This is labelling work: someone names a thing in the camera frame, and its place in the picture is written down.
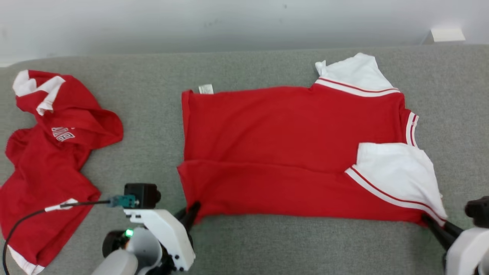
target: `connector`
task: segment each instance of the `connector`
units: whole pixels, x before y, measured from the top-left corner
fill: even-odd
[[[139,204],[139,201],[136,200],[134,195],[113,196],[109,200],[108,207],[122,206],[123,208],[135,208]]]
[[[475,226],[489,228],[489,196],[469,201],[465,205],[465,214],[473,219]]]
[[[135,207],[138,209],[154,209],[161,199],[158,187],[152,183],[126,183],[124,195],[134,195],[139,201]]]

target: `white trim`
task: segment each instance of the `white trim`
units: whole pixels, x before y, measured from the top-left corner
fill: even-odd
[[[377,95],[372,95],[369,93],[397,90],[378,69],[375,57],[363,54],[361,52],[357,53],[353,57],[330,65],[326,65],[326,60],[316,62],[314,65],[316,66],[316,70],[319,73],[319,78],[321,80],[340,85],[334,85],[335,87],[332,88],[341,91],[354,91],[354,94],[360,96],[375,97],[388,93]]]
[[[443,226],[445,224],[445,222],[442,221],[430,208],[428,208],[424,205],[417,204],[417,203],[398,201],[398,200],[395,200],[395,199],[393,199],[389,196],[386,196],[385,194],[379,192],[377,189],[373,188],[370,184],[368,184],[366,181],[364,181],[364,179],[360,175],[358,175],[352,168],[348,168],[345,171],[345,173],[348,174],[360,186],[362,186],[363,188],[365,188],[367,191],[374,194],[375,196],[379,197],[380,199],[382,199],[382,200],[384,200],[390,204],[393,204],[395,206],[423,210],[428,215],[430,215],[430,217],[432,217],[440,226]]]
[[[44,82],[39,87],[36,87],[36,79],[30,78],[28,70],[23,70],[19,72],[15,78],[12,88],[14,89],[16,96],[25,96],[37,91],[45,91],[47,96],[36,108],[39,115],[44,115],[45,111],[53,111],[53,102],[58,95],[61,85],[65,81],[66,80],[64,80],[62,77],[55,76]]]
[[[14,258],[15,262],[28,275],[37,275],[44,270],[44,266],[29,263],[22,255],[20,255],[17,251],[15,251],[11,246],[8,246],[8,249],[10,250],[10,253],[12,254],[12,258]]]
[[[411,112],[409,114],[409,117],[407,118],[407,123],[406,123],[406,144],[411,145],[414,147],[418,147],[416,144],[415,136],[414,136],[414,131],[416,129],[416,125],[418,124],[418,119],[420,117],[417,116],[415,113]]]
[[[414,147],[418,147],[418,144],[416,143],[414,131],[416,130],[416,125],[418,124],[419,118],[420,118],[419,115],[416,115],[416,118],[414,119],[414,123],[413,123],[413,133],[411,134],[411,139],[413,140]]]
[[[24,96],[33,93],[36,87],[36,80],[34,78],[29,78],[28,70],[19,72],[12,85],[16,96]]]
[[[413,119],[414,119],[414,113],[411,112],[407,118],[407,123],[406,123],[406,144],[407,145],[413,145],[413,141],[411,138],[411,126],[413,126]]]
[[[345,86],[342,84],[337,84],[337,83],[333,83],[333,82],[322,80],[322,79],[316,80],[315,83],[322,85],[322,86],[333,88],[335,90],[340,90],[343,92],[347,92],[347,93],[351,93],[351,94],[363,96],[363,97],[378,97],[378,96],[383,96],[383,95],[387,95],[387,94],[391,94],[391,93],[397,93],[397,92],[400,93],[400,91],[395,89],[395,88],[388,89],[388,90],[381,91],[381,92],[376,92],[376,91],[365,92],[365,91],[362,91],[362,89],[360,89],[360,88],[350,87],[350,85]]]

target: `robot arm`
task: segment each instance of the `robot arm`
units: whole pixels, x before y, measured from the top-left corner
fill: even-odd
[[[489,275],[489,196],[468,202],[465,210],[476,227],[463,230],[446,222],[442,228],[427,215],[423,220],[446,250],[446,275]]]
[[[189,231],[200,203],[172,215],[153,209],[161,198],[154,184],[126,184],[124,195],[136,199],[125,207],[126,217],[144,227],[109,232],[102,247],[106,259],[92,275],[167,275],[189,270],[195,260]]]

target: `red t-shirt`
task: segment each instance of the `red t-shirt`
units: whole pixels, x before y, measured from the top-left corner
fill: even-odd
[[[178,171],[188,205],[202,204],[198,218],[261,213],[418,222],[419,211],[406,216],[395,207],[388,214],[392,204],[345,173],[362,142],[416,146],[417,116],[377,64],[365,64],[369,58],[330,67],[310,88],[184,92]]]

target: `white label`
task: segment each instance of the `white label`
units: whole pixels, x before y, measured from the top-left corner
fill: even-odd
[[[199,86],[199,93],[201,94],[214,94],[214,90],[212,89],[212,84],[205,84]]]

